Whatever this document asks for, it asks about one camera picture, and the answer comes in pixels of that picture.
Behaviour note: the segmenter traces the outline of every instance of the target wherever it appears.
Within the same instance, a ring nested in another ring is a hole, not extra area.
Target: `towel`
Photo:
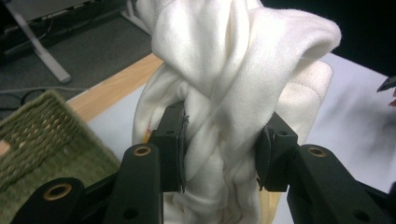
[[[338,46],[338,26],[256,0],[140,0],[152,51],[164,60],[134,117],[134,144],[164,109],[184,101],[185,193],[164,195],[165,223],[265,222],[252,146],[276,111],[303,143],[332,77],[318,61]]]

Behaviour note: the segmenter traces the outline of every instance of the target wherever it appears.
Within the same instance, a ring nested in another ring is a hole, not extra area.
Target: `floor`
[[[43,40],[43,45],[72,76],[61,84],[28,46],[6,58],[0,64],[0,92],[25,88],[62,87],[76,91],[58,92],[67,100],[118,73],[151,53],[150,37],[125,20],[120,11],[124,1],[110,1],[111,9],[94,20],[83,21],[78,29],[55,41]],[[0,93],[0,120],[9,116],[22,101],[36,98],[41,91]]]

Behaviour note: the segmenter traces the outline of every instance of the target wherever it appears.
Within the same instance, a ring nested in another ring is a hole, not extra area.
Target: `white table surface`
[[[334,74],[306,143],[330,149],[357,180],[388,192],[396,181],[396,108],[388,106],[392,90],[376,92],[386,77],[333,54],[322,61]],[[120,160],[132,145],[134,109],[142,90],[88,123]],[[286,194],[274,223],[292,223]]]

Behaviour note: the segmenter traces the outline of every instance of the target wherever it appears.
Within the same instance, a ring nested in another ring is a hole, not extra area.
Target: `green woven basket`
[[[120,162],[55,91],[0,122],[0,223],[9,223],[30,195],[58,177],[86,187],[118,171]]]

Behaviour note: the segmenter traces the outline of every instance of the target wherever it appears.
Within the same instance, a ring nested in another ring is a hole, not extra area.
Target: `white fabric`
[[[258,223],[254,154],[276,112],[307,136],[331,80],[317,61],[335,48],[331,21],[254,0],[141,0],[137,9],[164,60],[138,103],[134,144],[164,109],[185,101],[187,187],[164,196],[165,223]]]

